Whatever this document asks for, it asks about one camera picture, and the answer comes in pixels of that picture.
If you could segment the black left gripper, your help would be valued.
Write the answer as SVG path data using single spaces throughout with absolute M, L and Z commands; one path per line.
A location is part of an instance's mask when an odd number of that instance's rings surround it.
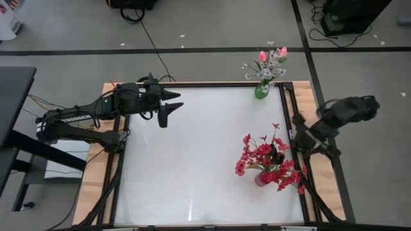
M 181 94 L 164 90 L 164 87 L 151 73 L 141 78 L 142 85 L 137 83 L 116 84 L 114 88 L 114 114 L 129 116 L 132 114 L 153 114 L 160 109 L 161 100 L 166 101 L 180 97 Z M 183 103 L 165 103 L 165 111 L 172 113 L 182 107 Z

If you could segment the white artificial flower bunch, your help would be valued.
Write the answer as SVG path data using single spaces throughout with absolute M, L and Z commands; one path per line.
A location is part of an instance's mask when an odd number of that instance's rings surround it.
M 259 61 L 259 52 L 258 57 L 253 60 L 252 64 L 244 63 L 242 65 L 243 70 L 250 70 L 252 73 L 246 72 L 244 77 L 246 80 L 249 80 L 251 77 L 259 79 L 259 83 L 267 83 L 269 84 L 270 88 L 274 88 L 275 86 L 275 79 L 282 77 L 286 74 L 286 69 L 282 68 L 283 63 L 286 61 L 287 56 L 285 58 L 281 58 L 279 56 L 279 51 L 281 48 L 275 49 L 268 49 L 265 51 L 267 54 L 266 62 Z

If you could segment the red glass vase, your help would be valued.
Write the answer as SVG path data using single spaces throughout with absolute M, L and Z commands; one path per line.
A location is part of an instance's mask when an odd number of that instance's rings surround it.
M 271 183 L 271 174 L 266 171 L 261 171 L 254 179 L 255 183 L 259 187 L 264 187 Z

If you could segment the green glass vase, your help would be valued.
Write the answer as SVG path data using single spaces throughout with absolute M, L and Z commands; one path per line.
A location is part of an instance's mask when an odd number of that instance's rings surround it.
M 258 84 L 254 90 L 255 97 L 258 99 L 264 99 L 268 96 L 269 88 L 270 86 L 267 83 Z

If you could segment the black equipment case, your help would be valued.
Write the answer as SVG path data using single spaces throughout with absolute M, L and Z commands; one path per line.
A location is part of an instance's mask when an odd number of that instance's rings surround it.
M 152 10 L 158 0 L 105 0 L 109 8 Z

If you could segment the wooden table board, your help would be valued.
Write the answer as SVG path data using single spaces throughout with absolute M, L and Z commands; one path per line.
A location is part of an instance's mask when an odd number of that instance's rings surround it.
M 169 88 L 233 88 L 255 87 L 258 83 L 256 81 L 182 81 L 163 82 L 162 84 Z M 279 84 L 287 90 L 286 103 L 289 116 L 292 117 L 300 112 L 306 122 L 312 125 L 318 116 L 315 113 L 317 104 L 311 83 L 309 81 L 280 81 Z M 85 219 L 103 194 L 109 181 L 114 178 L 115 171 L 119 167 L 119 155 L 102 152 L 99 144 L 91 145 L 87 159 L 91 163 L 86 166 L 83 172 L 73 225 L 77 225 Z M 312 187 L 316 188 L 319 196 L 336 217 L 347 220 L 349 213 L 345 211 L 345 207 L 350 207 L 351 203 L 342 199 L 347 187 L 344 185 L 345 178 L 339 159 L 329 160 L 324 155 L 316 154 L 305 164 L 311 168 Z

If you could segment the white flat box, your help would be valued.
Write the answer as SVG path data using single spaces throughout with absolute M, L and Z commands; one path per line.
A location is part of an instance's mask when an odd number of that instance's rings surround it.
M 57 143 L 52 144 L 52 147 L 64 151 L 74 157 L 86 160 L 90 145 L 84 141 L 70 141 L 58 140 Z M 45 180 L 52 180 L 57 178 L 74 178 L 80 179 L 83 176 L 83 171 L 57 164 L 56 162 L 48 161 L 46 172 L 44 174 Z

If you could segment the grey stand base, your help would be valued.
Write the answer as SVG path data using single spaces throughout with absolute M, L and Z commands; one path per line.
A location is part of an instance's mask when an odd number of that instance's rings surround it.
M 28 162 L 15 161 L 15 166 L 21 166 L 24 173 L 21 187 L 17 193 L 12 210 L 19 212 L 22 204 L 25 202 L 25 196 L 28 191 L 28 187 L 31 185 L 44 185 L 44 184 L 78 184 L 81 180 L 74 178 L 57 178 L 52 180 L 45 180 L 44 174 L 46 172 L 47 162 L 50 160 L 57 164 L 62 164 L 67 167 L 71 167 L 80 171 L 85 168 L 86 160 L 74 157 L 64 151 L 58 150 L 52 147 L 51 144 L 45 144 L 30 137 L 24 136 L 22 142 L 18 142 L 18 150 L 25 151 L 31 154 L 31 158 Z

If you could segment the black desk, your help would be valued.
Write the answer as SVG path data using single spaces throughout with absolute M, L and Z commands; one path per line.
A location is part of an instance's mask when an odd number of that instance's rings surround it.
M 36 71 L 34 67 L 0 67 L 0 196 L 13 169 L 25 173 L 31 169 L 29 162 L 17 159 L 21 150 L 80 171 L 86 166 L 84 160 L 13 129 Z

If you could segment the white floor object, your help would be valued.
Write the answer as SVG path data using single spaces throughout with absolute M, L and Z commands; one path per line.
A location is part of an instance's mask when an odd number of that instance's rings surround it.
M 25 0 L 0 0 L 0 41 L 13 40 L 17 37 L 23 22 L 17 12 Z

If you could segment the black computer tower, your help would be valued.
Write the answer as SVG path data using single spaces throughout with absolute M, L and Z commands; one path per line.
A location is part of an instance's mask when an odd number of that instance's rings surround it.
M 361 34 L 392 0 L 326 0 L 321 28 L 326 36 Z

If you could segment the black aluminium table frame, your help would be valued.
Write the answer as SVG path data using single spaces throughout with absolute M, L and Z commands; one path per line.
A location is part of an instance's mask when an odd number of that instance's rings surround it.
M 254 81 L 200 81 L 166 83 L 170 89 L 182 88 L 203 93 L 209 89 L 216 90 L 253 90 L 257 85 Z M 308 124 L 317 120 L 315 95 L 308 81 L 280 81 L 277 86 L 284 91 L 284 103 L 288 108 L 288 115 L 292 117 L 300 112 Z M 114 179 L 117 170 L 123 169 L 124 154 L 98 153 L 98 147 L 92 145 L 89 152 L 89 164 L 82 179 L 80 194 L 76 202 L 73 225 L 80 224 L 86 219 L 98 199 L 103 195 L 110 180 Z M 329 160 L 324 155 L 316 154 L 307 162 L 311 166 L 313 186 L 336 217 L 354 222 L 354 212 L 349 199 L 348 190 L 339 159 Z M 114 222 L 118 204 L 120 185 L 116 184 L 109 194 L 103 208 L 92 220 L 93 225 L 109 225 Z

